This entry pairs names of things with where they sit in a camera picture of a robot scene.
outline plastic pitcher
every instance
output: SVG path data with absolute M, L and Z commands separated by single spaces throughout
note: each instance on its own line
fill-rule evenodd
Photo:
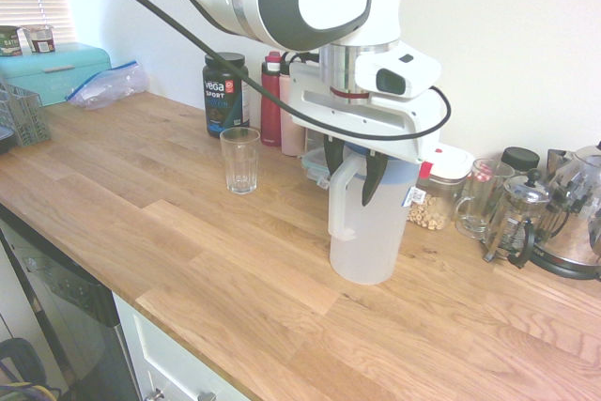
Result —
M 405 201 L 415 186 L 420 166 L 390 158 L 374 197 L 364 207 L 362 188 L 367 165 L 360 152 L 347 149 L 345 161 L 331 177 L 330 262 L 345 279 L 373 285 L 384 282 L 394 272 L 409 214 L 410 202 Z

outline plastic bag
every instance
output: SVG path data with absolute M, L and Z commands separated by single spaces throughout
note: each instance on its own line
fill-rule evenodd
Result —
M 137 61 L 93 75 L 65 100 L 86 110 L 96 110 L 134 93 L 146 91 L 148 76 Z

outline empty glass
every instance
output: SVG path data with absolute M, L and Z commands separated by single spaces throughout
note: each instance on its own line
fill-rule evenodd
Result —
M 220 133 L 225 180 L 230 192 L 246 194 L 256 188 L 259 137 L 258 131 L 247 127 L 236 127 Z
M 471 168 L 470 189 L 455 206 L 455 213 L 468 203 L 465 215 L 457 218 L 455 227 L 463 235 L 483 239 L 486 225 L 501 199 L 503 183 L 515 174 L 514 169 L 498 160 L 476 160 Z

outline dishwasher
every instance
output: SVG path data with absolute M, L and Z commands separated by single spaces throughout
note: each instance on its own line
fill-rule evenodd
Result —
M 111 291 L 4 206 L 0 220 L 0 239 L 68 383 L 61 400 L 140 400 Z

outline jar of chickpeas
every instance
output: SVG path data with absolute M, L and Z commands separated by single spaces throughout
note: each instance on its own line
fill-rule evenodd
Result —
M 453 220 L 454 205 L 470 173 L 473 156 L 462 149 L 440 144 L 422 163 L 417 192 L 408 220 L 428 230 L 441 230 Z

